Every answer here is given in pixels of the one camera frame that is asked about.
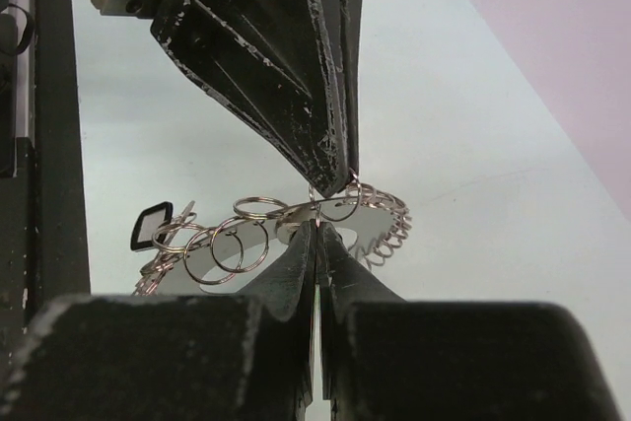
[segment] pink wall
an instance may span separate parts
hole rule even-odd
[[[471,0],[631,218],[631,0]]]

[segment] wall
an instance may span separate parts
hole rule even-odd
[[[471,0],[631,217],[631,0]]]

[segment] black metal frame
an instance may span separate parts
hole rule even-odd
[[[71,0],[35,0],[35,143],[0,179],[0,377],[47,301],[89,293]]]

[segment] white table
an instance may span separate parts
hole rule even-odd
[[[149,22],[74,8],[94,293],[133,288],[146,207],[195,199],[212,224],[240,197],[306,198]],[[361,178],[406,200],[415,224],[377,276],[407,299],[567,307],[631,417],[631,226],[469,1],[365,0],[360,69]]]

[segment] black tag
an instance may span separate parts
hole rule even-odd
[[[153,248],[152,236],[159,227],[168,224],[173,216],[174,206],[170,202],[163,202],[142,211],[131,233],[131,249],[140,251]],[[162,234],[158,236],[158,242],[163,244],[166,238],[167,234]]]

